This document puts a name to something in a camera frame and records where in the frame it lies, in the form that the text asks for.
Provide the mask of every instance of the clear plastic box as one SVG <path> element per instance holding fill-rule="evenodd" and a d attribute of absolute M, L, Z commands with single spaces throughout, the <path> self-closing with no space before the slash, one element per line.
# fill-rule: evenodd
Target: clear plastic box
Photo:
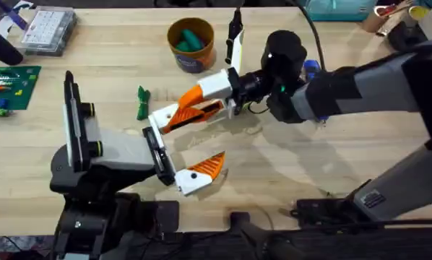
<path fill-rule="evenodd" d="M 62 56 L 76 23 L 73 8 L 39 6 L 17 48 L 27 55 Z"/>

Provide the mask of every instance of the blue container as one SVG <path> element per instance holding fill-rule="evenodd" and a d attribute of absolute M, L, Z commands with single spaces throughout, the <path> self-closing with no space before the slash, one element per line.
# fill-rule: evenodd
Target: blue container
<path fill-rule="evenodd" d="M 377 0 L 308 0 L 306 10 L 313 21 L 362 21 Z"/>

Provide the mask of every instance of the sticker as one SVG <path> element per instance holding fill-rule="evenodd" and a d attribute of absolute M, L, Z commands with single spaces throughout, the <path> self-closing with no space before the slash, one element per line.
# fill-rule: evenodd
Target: sticker
<path fill-rule="evenodd" d="M 176 60 L 179 66 L 186 72 L 200 73 L 204 70 L 203 63 L 194 58 L 176 54 Z"/>
<path fill-rule="evenodd" d="M 379 205 L 380 203 L 386 201 L 386 198 L 381 195 L 377 190 L 370 191 L 362 198 L 360 198 L 360 202 L 369 209 Z"/>

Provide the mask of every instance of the plastic container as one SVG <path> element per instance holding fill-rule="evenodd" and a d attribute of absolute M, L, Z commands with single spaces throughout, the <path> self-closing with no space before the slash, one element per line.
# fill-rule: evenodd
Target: plastic container
<path fill-rule="evenodd" d="M 308 0 L 306 10 L 313 21 L 363 21 L 377 0 Z"/>
<path fill-rule="evenodd" d="M 192 31 L 200 39 L 204 47 L 200 51 L 183 52 L 176 48 L 182 39 L 182 30 Z M 185 72 L 200 73 L 210 68 L 215 62 L 213 49 L 215 31 L 212 26 L 200 18 L 184 18 L 173 23 L 168 30 L 168 43 L 176 58 L 176 63 Z"/>
<path fill-rule="evenodd" d="M 27 55 L 62 56 L 76 23 L 71 7 L 39 6 L 17 48 Z"/>

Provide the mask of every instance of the green object in container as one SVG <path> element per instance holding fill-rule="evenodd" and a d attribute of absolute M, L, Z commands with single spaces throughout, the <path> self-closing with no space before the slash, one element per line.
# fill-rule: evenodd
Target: green object in container
<path fill-rule="evenodd" d="M 139 109 L 137 110 L 137 120 L 141 121 L 149 116 L 149 99 L 150 91 L 144 90 L 142 86 L 139 86 L 137 90 L 137 98 L 139 99 Z"/>
<path fill-rule="evenodd" d="M 182 30 L 183 39 L 189 44 L 191 51 L 200 51 L 203 49 L 200 39 L 189 29 Z"/>
<path fill-rule="evenodd" d="M 176 48 L 182 52 L 191 52 L 189 44 L 183 40 L 178 45 L 176 45 Z"/>
<path fill-rule="evenodd" d="M 10 83 L 8 91 L 0 92 L 0 99 L 9 100 L 9 110 L 25 110 L 30 103 L 40 66 L 0 67 L 0 82 Z"/>

